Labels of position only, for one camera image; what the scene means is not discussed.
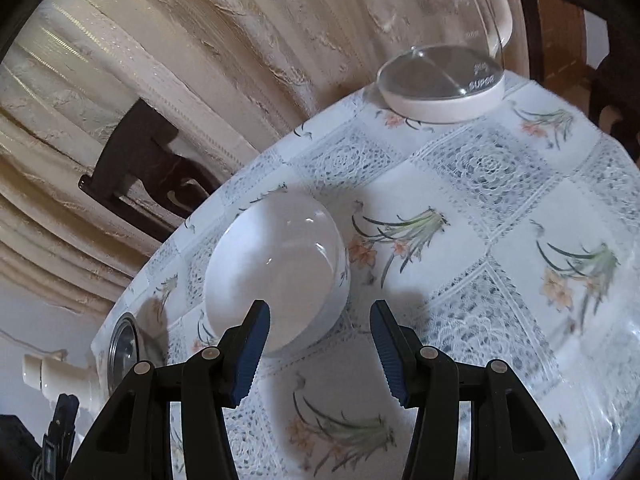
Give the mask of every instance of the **ceramic bowl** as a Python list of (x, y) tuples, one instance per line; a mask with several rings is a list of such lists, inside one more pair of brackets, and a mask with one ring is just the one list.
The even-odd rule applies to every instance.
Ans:
[(215, 247), (204, 283), (216, 336), (242, 323), (254, 300), (271, 311), (264, 355), (311, 345), (335, 324), (347, 301), (350, 273), (342, 237), (312, 197), (275, 192), (229, 226)]

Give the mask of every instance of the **floral tablecloth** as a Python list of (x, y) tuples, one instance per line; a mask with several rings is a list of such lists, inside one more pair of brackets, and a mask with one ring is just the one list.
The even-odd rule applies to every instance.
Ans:
[[(170, 364), (215, 344), (202, 286), (225, 229), (269, 193), (322, 202), (348, 243), (334, 328), (263, 358), (225, 412), (240, 478), (400, 478), (415, 421), (390, 394), (371, 303), (457, 361), (514, 368), (581, 478), (608, 478), (640, 433), (640, 173), (624, 149), (534, 82), (507, 73), (497, 110), (460, 124), (406, 120), (375, 86), (299, 126), (162, 245), (92, 343), (105, 387), (115, 321), (135, 314)], [(172, 406), (176, 478), (184, 475)], [(468, 407), (457, 475), (468, 460)]]

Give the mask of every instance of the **lace pattern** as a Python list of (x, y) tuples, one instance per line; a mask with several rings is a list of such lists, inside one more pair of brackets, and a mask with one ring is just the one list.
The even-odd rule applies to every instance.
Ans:
[(284, 462), (274, 448), (262, 399), (255, 387), (235, 410), (222, 409), (229, 446), (242, 478), (282, 478)]
[(166, 351), (166, 363), (175, 365), (187, 360), (187, 352), (184, 348), (184, 326), (179, 319), (168, 330), (168, 347)]
[[(558, 368), (548, 345), (537, 341), (542, 333), (532, 333), (530, 324), (535, 322), (527, 307), (512, 292), (513, 286), (507, 287), (488, 262), (478, 263), (425, 309), (402, 315), (424, 344), (477, 366), (504, 359), (524, 384), (538, 391), (559, 379)], [(540, 352), (540, 347), (548, 352)]]
[(578, 177), (607, 206), (612, 219), (621, 221), (629, 232), (638, 232), (640, 174), (615, 139), (602, 136), (578, 170)]
[(314, 196), (327, 203), (370, 182), (402, 160), (396, 150), (374, 142), (350, 121), (294, 158), (290, 165), (312, 187)]
[(617, 325), (602, 342), (606, 352), (592, 358), (590, 375), (602, 398), (591, 407), (605, 409), (607, 431), (598, 436), (596, 467), (610, 455), (624, 458), (640, 425), (640, 342), (626, 324)]
[(177, 255), (178, 249), (174, 241), (169, 238), (145, 265), (145, 271), (149, 276), (149, 281), (152, 282), (158, 272), (162, 271)]
[(494, 235), (555, 173), (490, 120), (479, 120), (425, 147), (412, 157), (412, 163), (436, 171), (460, 193), (476, 213), (468, 215), (478, 216), (484, 236)]
[(220, 237), (225, 231), (226, 223), (223, 219), (210, 230), (209, 234), (195, 247), (192, 247), (185, 255), (188, 262), (187, 278), (187, 305), (189, 309), (197, 306), (204, 300), (202, 288), (204, 286), (204, 275), (207, 271), (209, 259), (213, 254), (213, 249), (220, 241)]
[(251, 163), (238, 171), (232, 178), (225, 182), (220, 191), (223, 194), (225, 205), (232, 204), (258, 184), (265, 176), (276, 170), (283, 164), (278, 152), (271, 148), (256, 157)]

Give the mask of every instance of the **curtain fold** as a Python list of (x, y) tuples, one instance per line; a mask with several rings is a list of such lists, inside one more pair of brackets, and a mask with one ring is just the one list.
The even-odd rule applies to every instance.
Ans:
[[(527, 75), (510, 4), (504, 59)], [(392, 54), (460, 33), (453, 11), (423, 11), (409, 0), (45, 0), (0, 66), (0, 273), (103, 316), (159, 244), (78, 180), (137, 99), (178, 128), (166, 149), (224, 182)], [(182, 222), (134, 178), (120, 192), (162, 224)]]

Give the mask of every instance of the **wooden furniture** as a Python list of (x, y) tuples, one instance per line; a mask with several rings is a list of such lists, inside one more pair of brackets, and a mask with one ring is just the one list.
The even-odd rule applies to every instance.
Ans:
[(178, 130), (139, 99), (107, 141), (92, 176), (78, 182), (82, 191), (128, 223), (164, 242), (171, 230), (124, 203), (119, 190), (126, 174), (142, 181), (146, 192), (168, 211), (187, 218), (219, 186), (191, 161), (169, 153), (156, 139), (172, 139)]
[[(538, 0), (521, 0), (527, 29), (530, 76), (542, 83), (545, 76), (543, 38)], [(589, 118), (596, 125), (607, 105), (615, 106), (623, 119), (611, 128), (634, 160), (640, 156), (640, 43), (638, 27), (616, 0), (563, 0), (606, 20), (609, 55), (596, 70), (592, 83)]]

